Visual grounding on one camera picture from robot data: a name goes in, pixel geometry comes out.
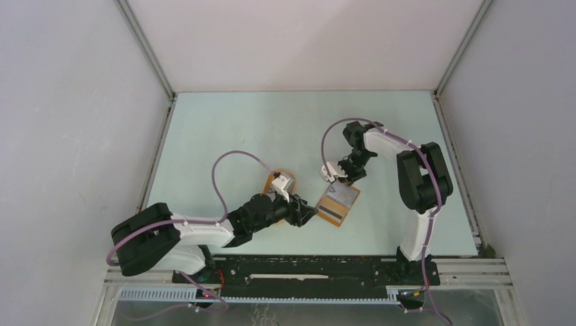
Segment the silver patterned card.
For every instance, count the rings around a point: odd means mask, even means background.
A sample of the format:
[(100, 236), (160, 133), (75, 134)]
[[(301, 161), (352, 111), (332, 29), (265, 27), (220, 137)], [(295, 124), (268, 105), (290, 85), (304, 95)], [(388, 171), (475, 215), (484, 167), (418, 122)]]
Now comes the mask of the silver patterned card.
[(360, 193), (355, 187), (335, 182), (327, 188), (325, 195), (330, 200), (350, 209)]

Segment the gold card with black stripe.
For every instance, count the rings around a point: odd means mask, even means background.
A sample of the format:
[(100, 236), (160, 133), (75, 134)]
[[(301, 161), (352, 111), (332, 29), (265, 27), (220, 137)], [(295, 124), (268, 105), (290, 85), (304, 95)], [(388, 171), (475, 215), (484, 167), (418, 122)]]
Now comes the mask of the gold card with black stripe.
[(329, 223), (340, 227), (343, 224), (346, 216), (350, 209), (348, 207), (336, 204), (336, 205), (324, 205), (318, 204), (317, 205), (318, 213), (317, 215), (328, 221)]

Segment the orange leather card holder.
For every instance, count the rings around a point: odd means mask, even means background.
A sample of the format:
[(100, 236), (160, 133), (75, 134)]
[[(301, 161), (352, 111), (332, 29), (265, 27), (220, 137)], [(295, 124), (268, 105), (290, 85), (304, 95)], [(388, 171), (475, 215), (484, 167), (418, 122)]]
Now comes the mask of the orange leather card holder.
[(317, 202), (317, 205), (318, 205), (318, 204), (324, 204), (324, 205), (328, 205), (328, 204), (336, 205), (336, 204), (338, 204), (338, 203), (330, 200), (330, 199), (325, 195), (325, 193), (320, 197), (320, 200)]

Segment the beige oval plastic tray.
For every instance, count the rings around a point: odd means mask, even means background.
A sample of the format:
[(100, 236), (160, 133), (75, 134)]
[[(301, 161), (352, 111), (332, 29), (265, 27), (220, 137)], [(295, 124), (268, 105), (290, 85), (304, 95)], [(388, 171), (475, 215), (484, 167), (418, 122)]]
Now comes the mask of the beige oval plastic tray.
[(291, 190), (291, 196), (290, 196), (291, 201), (287, 202), (282, 196), (280, 196), (279, 203), (275, 204), (274, 201), (276, 200), (277, 194), (272, 189), (271, 182), (275, 177), (276, 173), (289, 173), (295, 177), (294, 174), (287, 172), (286, 170), (276, 170), (275, 173), (268, 176), (264, 190), (266, 191), (265, 195), (267, 195), (268, 198), (271, 199), (271, 201), (270, 204), (267, 204), (265, 208), (261, 210), (260, 215), (264, 216), (267, 226), (272, 225), (273, 223), (279, 223), (281, 221), (285, 221), (289, 225), (295, 225), (295, 221), (293, 220), (293, 218), (287, 216), (287, 213), (289, 213), (289, 211), (284, 211), (284, 208), (286, 207), (286, 204), (288, 204), (287, 208), (290, 209), (289, 204), (293, 201), (295, 195), (294, 190), (296, 185), (296, 178), (293, 189)]

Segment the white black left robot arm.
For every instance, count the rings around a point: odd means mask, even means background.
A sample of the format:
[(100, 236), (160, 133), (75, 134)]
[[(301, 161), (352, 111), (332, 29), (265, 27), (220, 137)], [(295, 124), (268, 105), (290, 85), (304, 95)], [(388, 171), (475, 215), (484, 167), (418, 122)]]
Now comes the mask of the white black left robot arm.
[(254, 233), (286, 221), (304, 226), (317, 209), (297, 194), (271, 198), (256, 194), (222, 222), (193, 221), (172, 213), (164, 202), (156, 203), (116, 225), (111, 231), (114, 252), (123, 276), (136, 276), (150, 270), (177, 270), (199, 283), (210, 281), (215, 265), (209, 260), (208, 246), (239, 247)]

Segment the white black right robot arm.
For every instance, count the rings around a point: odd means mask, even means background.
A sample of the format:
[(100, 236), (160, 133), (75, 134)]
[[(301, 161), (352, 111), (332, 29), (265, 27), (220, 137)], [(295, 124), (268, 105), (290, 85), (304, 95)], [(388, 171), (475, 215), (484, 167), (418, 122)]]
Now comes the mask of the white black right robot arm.
[(365, 166), (371, 158), (396, 163), (401, 201), (416, 217), (408, 222), (399, 246), (405, 259), (396, 263), (395, 275), (402, 283), (412, 284), (422, 275), (418, 260), (429, 254), (435, 216), (454, 190), (442, 150), (437, 143), (415, 145), (383, 126), (359, 121), (349, 122), (343, 135), (352, 151), (331, 170), (339, 182), (352, 185), (366, 177)]

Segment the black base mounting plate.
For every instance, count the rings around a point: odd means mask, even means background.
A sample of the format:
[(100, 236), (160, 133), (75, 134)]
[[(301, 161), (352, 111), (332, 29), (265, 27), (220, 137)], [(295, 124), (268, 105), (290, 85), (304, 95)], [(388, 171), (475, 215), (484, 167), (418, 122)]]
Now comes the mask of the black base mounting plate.
[(437, 264), (379, 255), (216, 255), (190, 278), (238, 299), (386, 299), (387, 287), (440, 285)]

